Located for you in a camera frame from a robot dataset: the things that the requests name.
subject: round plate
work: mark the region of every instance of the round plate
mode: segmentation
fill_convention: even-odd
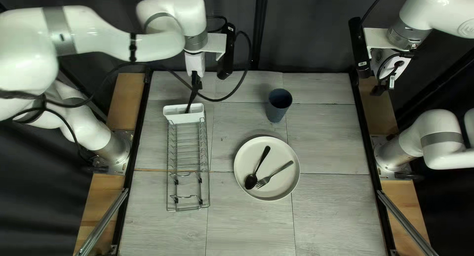
[[[265,146],[270,146],[271,149],[258,169],[257,178],[259,180],[289,161],[294,163],[273,176],[268,184],[259,189],[254,187],[247,190],[245,178],[257,168]],[[234,174],[242,190],[250,196],[261,200],[277,200],[290,194],[298,184],[299,161],[295,151],[287,143],[278,138],[260,136],[249,140],[240,147],[234,160]]]

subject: spoon handle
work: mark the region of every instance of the spoon handle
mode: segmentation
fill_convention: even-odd
[[[264,149],[264,152],[262,153],[262,157],[260,158],[260,163],[258,163],[257,169],[255,169],[254,174],[257,174],[258,168],[260,168],[260,165],[265,160],[265,157],[268,155],[269,152],[270,152],[270,147],[266,146]]]

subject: metal wire rack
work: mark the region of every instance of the metal wire rack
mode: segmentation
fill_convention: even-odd
[[[196,123],[174,124],[168,120],[167,139],[166,210],[190,211],[209,207],[210,175],[205,114]]]

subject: black utensil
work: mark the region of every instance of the black utensil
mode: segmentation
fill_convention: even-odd
[[[266,146],[265,149],[264,149],[264,152],[262,153],[262,157],[260,158],[260,162],[258,163],[257,169],[255,169],[254,173],[251,173],[251,174],[247,175],[247,177],[245,178],[245,188],[247,190],[250,190],[250,189],[254,188],[254,186],[257,184],[257,181],[258,181],[258,179],[257,179],[258,168],[260,168],[260,165],[265,160],[265,157],[268,155],[269,152],[270,152],[270,147]]]

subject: label sticker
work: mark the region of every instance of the label sticker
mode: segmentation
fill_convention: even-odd
[[[394,89],[394,87],[395,87],[395,76],[392,75],[392,76],[390,76],[390,83],[388,85],[388,88],[389,89]]]

